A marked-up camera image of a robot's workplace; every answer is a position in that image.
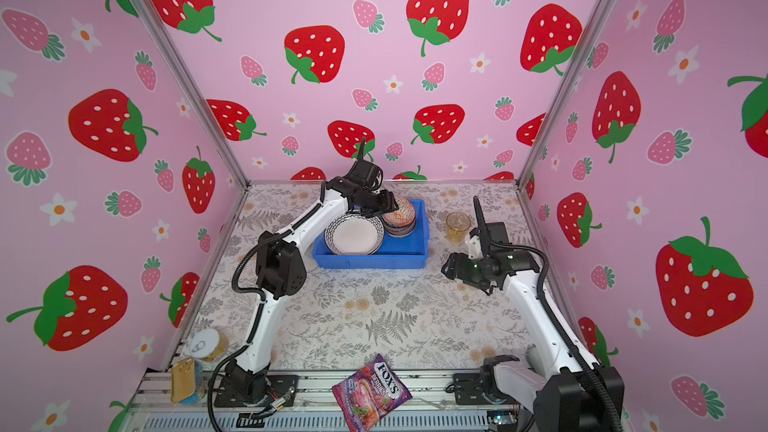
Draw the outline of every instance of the white flower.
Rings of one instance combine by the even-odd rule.
[[[391,79],[384,81],[384,85],[386,86],[387,93],[400,93],[400,86],[402,86],[402,82],[397,79],[397,76],[392,76]]]
[[[62,405],[48,404],[45,406],[45,415],[32,426],[32,430],[42,430],[42,432],[51,432],[54,427],[61,427],[67,423],[67,416],[64,412],[69,407],[69,400]]]
[[[627,30],[632,28],[637,29],[640,26],[640,17],[645,14],[647,8],[647,5],[641,4],[640,0],[638,0],[638,3],[634,5],[634,8],[627,12]]]
[[[154,337],[141,336],[141,342],[139,342],[139,345],[134,349],[134,354],[139,356],[139,362],[144,360],[145,355],[152,353],[153,340]]]
[[[88,52],[93,52],[94,47],[101,47],[101,42],[94,35],[94,27],[91,24],[80,24],[80,21],[72,17],[72,38],[82,42]]]
[[[485,58],[485,52],[481,52],[480,55],[470,59],[469,63],[472,64],[469,72],[485,73],[485,66],[491,63],[491,61]]]
[[[488,148],[488,145],[493,142],[493,139],[488,138],[488,134],[485,134],[483,137],[480,137],[478,139],[478,147],[484,147],[485,149]]]
[[[0,93],[8,97],[13,97],[11,82],[16,80],[17,75],[10,70],[0,70]]]
[[[40,210],[46,214],[51,214],[51,226],[55,226],[62,220],[65,222],[74,222],[72,211],[77,204],[78,203],[74,200],[65,202],[62,194],[56,193],[53,196],[53,203],[40,206]]]
[[[293,113],[293,114],[283,113],[283,123],[284,124],[288,124],[291,129],[295,129],[296,128],[296,124],[301,124],[301,120],[298,120],[296,118],[296,114],[295,113]]]
[[[699,63],[694,60],[696,58],[696,52],[698,51],[699,46],[694,46],[688,53],[680,50],[675,54],[674,60],[676,63],[672,66],[670,71],[667,72],[667,75],[677,76],[678,85],[683,83],[688,72],[693,72],[699,69]]]
[[[170,235],[168,235],[168,229],[170,229],[170,224],[163,222],[162,218],[158,220],[158,224],[156,226],[152,227],[152,232],[157,235],[158,242],[164,238],[170,238]]]
[[[627,207],[629,207],[629,213],[627,214],[627,220],[634,219],[638,225],[643,223],[643,216],[646,216],[650,210],[643,207],[643,198],[638,197],[638,200],[632,202],[627,200]]]
[[[642,338],[643,331],[650,329],[648,322],[643,320],[643,311],[632,312],[632,309],[628,308],[627,312],[629,312],[627,327],[633,328],[635,332],[638,332],[638,337]]]

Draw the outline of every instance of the blue plastic tray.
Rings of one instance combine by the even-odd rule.
[[[423,200],[409,200],[416,210],[416,228],[407,237],[394,238],[385,232],[375,254],[336,255],[326,245],[323,233],[315,240],[312,257],[322,268],[424,268],[429,257],[429,219]]]

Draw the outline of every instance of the floral tablecloth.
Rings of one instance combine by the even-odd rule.
[[[303,256],[307,280],[283,315],[272,369],[357,369],[376,353],[399,369],[476,368],[497,354],[522,357],[532,342],[510,302],[498,291],[487,297],[440,273],[448,254],[466,252],[465,245],[446,240],[446,216],[464,212],[474,226],[474,195],[487,222],[503,221],[511,242],[533,245],[513,185],[386,182],[384,187],[425,201],[431,235],[426,268],[327,270],[312,259],[310,247]],[[256,295],[232,292],[232,273],[264,230],[290,223],[318,193],[314,183],[251,186],[191,334],[214,327],[230,339],[227,353],[242,345]],[[253,262],[240,283],[255,283]]]

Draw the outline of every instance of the pink wallpaper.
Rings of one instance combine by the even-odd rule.
[[[511,178],[595,0],[153,0],[252,179]]]
[[[237,189],[128,0],[0,16],[2,428],[112,430]]]
[[[765,0],[619,0],[535,169],[625,429],[758,430],[765,376]]]

